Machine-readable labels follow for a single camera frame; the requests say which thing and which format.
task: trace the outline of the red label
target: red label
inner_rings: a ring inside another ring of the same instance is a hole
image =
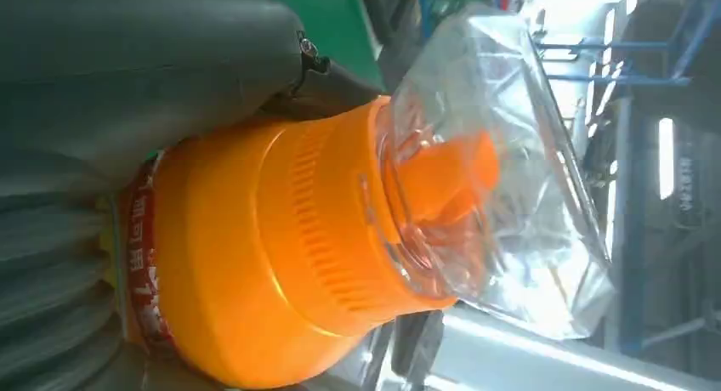
[[[156,250],[153,240],[153,175],[161,157],[146,162],[137,178],[128,215],[128,288],[135,315],[149,345],[167,346],[172,335],[158,304]]]

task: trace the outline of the clear plastic bag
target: clear plastic bag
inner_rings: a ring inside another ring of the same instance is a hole
[[[608,257],[522,20],[471,5],[444,21],[390,109],[378,154],[402,274],[547,337],[591,335]]]

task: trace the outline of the blue metal frame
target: blue metal frame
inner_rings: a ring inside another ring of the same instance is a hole
[[[574,76],[574,75],[549,75],[549,79],[560,81],[580,82],[618,82],[628,85],[652,85],[652,86],[684,86],[690,79],[684,74],[699,52],[706,37],[711,33],[717,20],[721,20],[721,0],[691,0],[689,7],[681,15],[681,18],[673,34],[666,42],[581,42],[578,44],[543,44],[537,43],[539,49],[569,49],[579,52],[583,49],[606,50],[630,49],[639,51],[660,52],[666,55],[667,61],[673,61],[664,70],[663,77],[654,78],[644,75],[636,75],[628,72],[628,75],[618,78],[607,78],[604,76]]]

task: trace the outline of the green surface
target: green surface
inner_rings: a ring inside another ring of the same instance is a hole
[[[277,0],[303,21],[306,35],[322,55],[329,56],[369,84],[383,88],[368,31],[362,0]]]

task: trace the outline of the ceiling light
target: ceiling light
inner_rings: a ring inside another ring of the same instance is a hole
[[[598,68],[598,65],[595,62],[591,63],[591,66],[588,67],[588,76],[594,77],[596,75],[596,69]],[[586,125],[591,123],[591,119],[593,119],[593,97],[594,92],[596,91],[596,82],[595,81],[589,81],[588,87],[586,88]]]
[[[609,183],[609,195],[607,200],[608,206],[606,207],[606,248],[609,254],[613,251],[613,222],[616,217],[616,181],[611,180]]]
[[[613,30],[616,25],[616,9],[612,8],[607,14],[606,14],[606,21],[604,24],[604,44],[608,45],[613,42]],[[611,57],[611,48],[607,48],[604,50],[604,56],[602,59],[602,62],[604,64],[610,63],[610,57]]]
[[[665,200],[673,193],[673,120],[658,122],[658,195]]]
[[[626,15],[630,15],[639,5],[639,0],[626,0]]]
[[[597,130],[599,130],[599,125],[597,123],[592,123],[591,126],[588,127],[588,138],[591,139],[596,134]]]
[[[604,91],[604,94],[601,96],[601,101],[599,102],[599,108],[596,110],[596,116],[601,116],[605,109],[606,105],[608,105],[610,96],[613,94],[613,90],[616,89],[616,81],[613,81],[621,76],[623,64],[619,63],[616,66],[616,70],[613,71],[613,75],[611,75],[611,82],[609,82],[608,85],[606,85],[606,90]]]

